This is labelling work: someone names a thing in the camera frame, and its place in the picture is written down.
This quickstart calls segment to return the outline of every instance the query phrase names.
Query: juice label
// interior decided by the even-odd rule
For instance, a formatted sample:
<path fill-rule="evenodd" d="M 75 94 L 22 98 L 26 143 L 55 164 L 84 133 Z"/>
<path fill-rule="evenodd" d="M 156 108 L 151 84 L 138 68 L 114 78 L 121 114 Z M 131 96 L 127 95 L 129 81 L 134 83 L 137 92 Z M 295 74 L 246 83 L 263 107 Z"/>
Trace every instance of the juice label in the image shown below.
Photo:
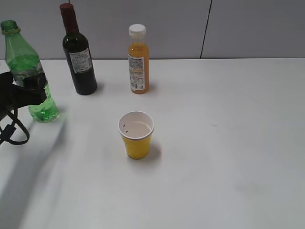
<path fill-rule="evenodd" d="M 128 55 L 130 84 L 133 91 L 145 89 L 144 57 Z"/>
<path fill-rule="evenodd" d="M 42 69 L 42 65 L 40 62 L 35 67 L 27 69 L 27 70 L 23 70 L 23 71 L 11 70 L 11 73 L 12 73 L 17 85 L 22 86 L 22 87 L 23 87 L 23 79 L 36 76 L 42 72 L 43 72 L 43 69 Z"/>
<path fill-rule="evenodd" d="M 83 73 L 92 68 L 92 60 L 89 48 L 81 52 L 69 53 L 74 73 Z"/>

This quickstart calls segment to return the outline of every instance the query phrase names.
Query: orange juice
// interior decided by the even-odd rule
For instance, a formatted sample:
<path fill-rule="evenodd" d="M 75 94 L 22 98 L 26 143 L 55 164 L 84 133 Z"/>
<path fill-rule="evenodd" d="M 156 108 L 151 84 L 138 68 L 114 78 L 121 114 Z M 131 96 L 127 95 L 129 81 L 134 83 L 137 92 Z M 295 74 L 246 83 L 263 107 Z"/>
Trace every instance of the orange juice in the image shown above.
<path fill-rule="evenodd" d="M 149 89 L 149 49 L 144 42 L 145 26 L 135 24 L 129 27 L 132 44 L 128 51 L 131 91 L 144 94 Z"/>

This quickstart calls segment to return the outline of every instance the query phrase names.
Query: yellow cup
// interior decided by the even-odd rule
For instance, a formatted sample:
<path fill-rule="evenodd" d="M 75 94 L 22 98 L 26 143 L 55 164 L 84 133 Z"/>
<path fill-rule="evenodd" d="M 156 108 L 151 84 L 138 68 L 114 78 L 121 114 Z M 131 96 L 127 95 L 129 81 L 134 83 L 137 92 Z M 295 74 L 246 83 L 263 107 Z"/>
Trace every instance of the yellow cup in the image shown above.
<path fill-rule="evenodd" d="M 141 159 L 148 154 L 153 130 L 153 119 L 145 112 L 131 111 L 120 118 L 119 131 L 129 157 Z"/>

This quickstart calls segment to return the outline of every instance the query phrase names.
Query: barcode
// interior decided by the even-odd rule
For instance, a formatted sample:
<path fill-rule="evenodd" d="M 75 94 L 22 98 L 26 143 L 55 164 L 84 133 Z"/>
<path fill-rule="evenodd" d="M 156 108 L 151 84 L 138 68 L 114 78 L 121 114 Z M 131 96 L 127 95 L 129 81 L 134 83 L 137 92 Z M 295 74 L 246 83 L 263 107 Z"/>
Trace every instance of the barcode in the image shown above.
<path fill-rule="evenodd" d="M 138 88 L 138 85 L 136 83 L 132 83 L 132 87 Z"/>

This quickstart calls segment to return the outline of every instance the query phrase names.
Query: white bottle cap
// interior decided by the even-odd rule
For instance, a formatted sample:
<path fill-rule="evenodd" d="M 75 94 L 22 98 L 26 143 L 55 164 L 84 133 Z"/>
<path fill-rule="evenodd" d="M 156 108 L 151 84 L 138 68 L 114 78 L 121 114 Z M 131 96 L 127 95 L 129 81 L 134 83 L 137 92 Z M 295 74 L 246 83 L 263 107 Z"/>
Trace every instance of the white bottle cap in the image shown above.
<path fill-rule="evenodd" d="M 134 24 L 129 27 L 129 36 L 133 39 L 143 39 L 146 35 L 146 28 L 140 24 Z"/>

